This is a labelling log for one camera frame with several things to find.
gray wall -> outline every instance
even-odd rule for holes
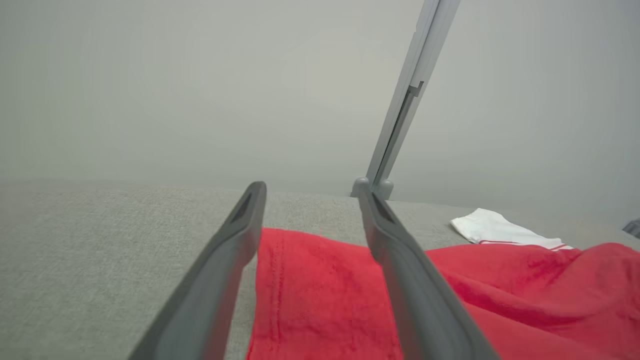
[[[462,0],[392,199],[640,217],[640,1]]]
[[[2,0],[0,178],[349,193],[422,0]]]

red fabric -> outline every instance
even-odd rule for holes
[[[460,245],[428,256],[503,359],[640,359],[640,254]],[[247,359],[402,359],[366,247],[265,229]]]

white fabric with red stripe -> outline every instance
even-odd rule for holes
[[[529,229],[508,222],[495,211],[485,209],[477,209],[465,217],[455,218],[451,220],[451,225],[465,239],[476,244],[538,245],[553,251],[573,249],[558,238],[542,237]]]

red cloth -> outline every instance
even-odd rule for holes
[[[427,255],[503,359],[640,359],[640,253],[460,245]],[[247,359],[402,359],[366,247],[264,229]]]

white cloth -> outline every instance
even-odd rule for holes
[[[547,239],[522,226],[512,224],[495,211],[477,209],[473,213],[451,220],[451,225],[468,241],[477,244],[508,243],[538,245],[549,250],[573,249],[562,240]]]

